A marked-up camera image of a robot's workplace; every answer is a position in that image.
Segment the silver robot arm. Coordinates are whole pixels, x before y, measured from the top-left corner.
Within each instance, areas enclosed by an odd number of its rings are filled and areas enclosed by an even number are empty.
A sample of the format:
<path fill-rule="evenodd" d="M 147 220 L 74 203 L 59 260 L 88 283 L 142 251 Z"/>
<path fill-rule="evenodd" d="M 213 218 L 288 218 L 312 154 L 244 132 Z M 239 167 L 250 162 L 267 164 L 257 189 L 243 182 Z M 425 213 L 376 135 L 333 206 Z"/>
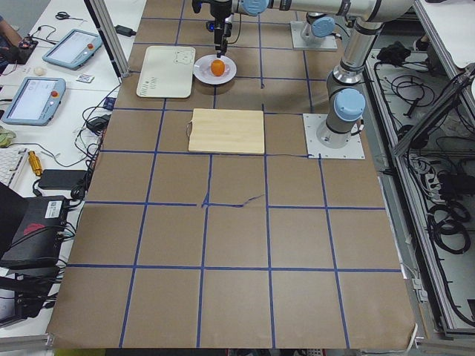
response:
<path fill-rule="evenodd" d="M 397 19 L 410 7 L 412 1 L 207 1 L 213 17 L 214 45 L 219 57 L 226 54 L 232 26 L 227 19 L 234 14 L 256 17 L 268 9 L 281 12 L 304 11 L 355 20 L 348 43 L 338 65 L 327 77 L 327 122 L 334 127 L 337 117 L 333 108 L 335 96 L 345 90 L 360 93 L 364 65 L 385 23 Z"/>

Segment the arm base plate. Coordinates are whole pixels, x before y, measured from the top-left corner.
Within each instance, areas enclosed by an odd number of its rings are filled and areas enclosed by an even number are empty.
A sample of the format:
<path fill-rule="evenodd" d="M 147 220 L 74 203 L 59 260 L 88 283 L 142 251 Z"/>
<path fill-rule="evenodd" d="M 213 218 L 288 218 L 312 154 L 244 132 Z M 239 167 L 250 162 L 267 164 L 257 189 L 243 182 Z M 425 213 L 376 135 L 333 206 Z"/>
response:
<path fill-rule="evenodd" d="M 327 127 L 326 114 L 304 113 L 307 156 L 313 159 L 365 159 L 355 122 L 348 133 L 334 133 Z"/>
<path fill-rule="evenodd" d="M 314 36 L 311 27 L 306 22 L 290 22 L 292 46 L 294 50 L 316 50 L 336 52 L 337 42 L 333 35 L 325 37 Z"/>

